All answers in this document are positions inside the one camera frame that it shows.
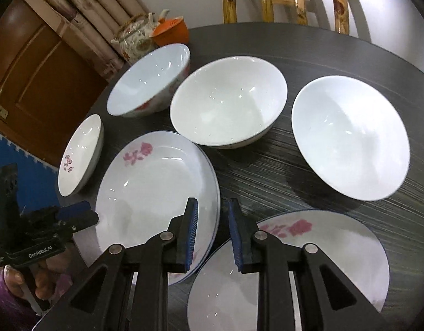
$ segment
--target metal screw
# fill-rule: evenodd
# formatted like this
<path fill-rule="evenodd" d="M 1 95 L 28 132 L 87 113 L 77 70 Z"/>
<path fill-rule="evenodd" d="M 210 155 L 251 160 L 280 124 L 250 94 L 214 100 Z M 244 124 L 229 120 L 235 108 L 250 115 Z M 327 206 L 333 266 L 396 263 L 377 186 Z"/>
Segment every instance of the metal screw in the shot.
<path fill-rule="evenodd" d="M 307 244 L 305 245 L 305 251 L 310 254 L 316 254 L 318 252 L 318 247 L 315 244 Z"/>
<path fill-rule="evenodd" d="M 121 249 L 122 247 L 120 244 L 114 244 L 109 247 L 109 253 L 115 255 L 121 252 Z"/>
<path fill-rule="evenodd" d="M 174 237 L 174 235 L 170 231 L 164 231 L 160 234 L 161 240 L 171 240 Z"/>
<path fill-rule="evenodd" d="M 265 231 L 258 230 L 257 232 L 255 232 L 255 238 L 257 238 L 258 240 L 266 240 L 267 233 Z"/>

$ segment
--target porcelain teapot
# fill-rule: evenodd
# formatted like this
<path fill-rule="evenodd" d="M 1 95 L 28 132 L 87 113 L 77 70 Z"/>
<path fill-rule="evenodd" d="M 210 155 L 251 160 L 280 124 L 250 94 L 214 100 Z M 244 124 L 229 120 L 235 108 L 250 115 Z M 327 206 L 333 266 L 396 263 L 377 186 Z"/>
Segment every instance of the porcelain teapot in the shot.
<path fill-rule="evenodd" d="M 158 47 L 151 39 L 151 34 L 160 22 L 165 20 L 168 13 L 169 10 L 164 9 L 158 17 L 152 12 L 147 16 L 134 16 L 120 27 L 111 43 L 120 45 L 123 57 L 131 65 L 134 64 Z"/>

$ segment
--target label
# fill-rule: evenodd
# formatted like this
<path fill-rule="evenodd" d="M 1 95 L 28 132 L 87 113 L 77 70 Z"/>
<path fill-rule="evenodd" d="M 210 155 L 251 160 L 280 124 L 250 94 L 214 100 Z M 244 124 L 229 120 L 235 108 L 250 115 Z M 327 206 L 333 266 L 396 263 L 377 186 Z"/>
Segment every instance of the label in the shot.
<path fill-rule="evenodd" d="M 46 252 L 48 252 L 50 250 L 52 250 L 52 246 L 51 245 L 48 246 L 48 247 L 46 247 L 45 249 L 37 250 L 35 253 L 28 254 L 28 256 L 29 256 L 29 258 L 34 258 L 35 256 L 39 256 L 41 254 L 45 254 Z"/>

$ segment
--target dark wooden table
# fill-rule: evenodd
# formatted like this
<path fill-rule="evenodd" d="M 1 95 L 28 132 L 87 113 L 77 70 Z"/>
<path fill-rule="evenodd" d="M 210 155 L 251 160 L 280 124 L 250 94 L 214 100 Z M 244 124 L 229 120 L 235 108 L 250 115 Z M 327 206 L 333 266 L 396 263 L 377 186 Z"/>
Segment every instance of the dark wooden table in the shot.
<path fill-rule="evenodd" d="M 424 305 L 423 72 L 360 39 L 292 24 L 207 26 L 191 30 L 190 39 L 192 71 L 218 58 L 251 55 L 277 66 L 288 84 L 287 104 L 261 140 L 236 150 L 203 148 L 215 167 L 222 200 L 237 196 L 243 210 L 258 220 L 317 208 L 361 221 L 377 235 L 388 256 L 390 288 L 382 313 L 388 321 L 397 323 L 398 329 L 411 324 Z M 290 120 L 294 99 L 305 84 L 330 74 L 358 78 L 375 87 L 405 123 L 411 147 L 410 170 L 402 187 L 385 200 L 361 202 L 339 194 L 312 171 L 297 148 Z M 95 208 L 103 175 L 124 146 L 150 131 L 174 130 L 168 111 L 142 119 L 110 116 L 106 101 L 117 79 L 89 112 L 98 113 L 105 126 L 100 161 L 79 194 L 59 196 L 62 205 L 88 200 Z M 213 250 L 228 237 L 221 221 Z M 169 287 L 171 330 L 188 330 L 186 304 L 194 278 Z"/>

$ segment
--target white bowl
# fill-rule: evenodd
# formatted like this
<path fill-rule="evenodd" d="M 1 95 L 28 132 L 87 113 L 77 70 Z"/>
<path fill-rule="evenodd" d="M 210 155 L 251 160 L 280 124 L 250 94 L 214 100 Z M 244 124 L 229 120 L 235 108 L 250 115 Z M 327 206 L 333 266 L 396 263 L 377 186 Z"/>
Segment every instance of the white bowl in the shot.
<path fill-rule="evenodd" d="M 189 73 L 190 51 L 170 44 L 144 56 L 121 76 L 107 102 L 112 116 L 138 117 L 162 111 Z"/>
<path fill-rule="evenodd" d="M 178 88 L 170 118 L 192 142 L 237 148 L 261 138 L 281 114 L 287 83 L 275 66 L 249 56 L 201 67 Z"/>
<path fill-rule="evenodd" d="M 97 242 L 79 250 L 93 261 L 111 244 L 132 247 L 167 230 L 171 219 L 184 214 L 189 197 L 198 200 L 193 262 L 187 274 L 170 274 L 169 284 L 187 278 L 212 247 L 220 214 L 219 186 L 206 155 L 174 132 L 138 137 L 114 158 L 97 195 Z"/>
<path fill-rule="evenodd" d="M 66 146 L 59 168 L 59 192 L 77 193 L 88 181 L 100 158 L 103 123 L 98 114 L 86 118 Z"/>
<path fill-rule="evenodd" d="M 289 245 L 318 245 L 376 310 L 382 309 L 390 281 L 388 259 L 378 238 L 365 225 L 340 213 L 304 210 L 277 215 L 258 226 Z M 210 256 L 192 285 L 187 306 L 189 330 L 256 330 L 258 287 L 258 274 L 241 274 L 235 266 L 232 243 L 226 242 Z"/>
<path fill-rule="evenodd" d="M 292 109 L 299 150 L 329 186 L 358 200 L 393 194 L 410 165 L 410 145 L 400 116 L 364 82 L 326 76 L 308 83 Z"/>

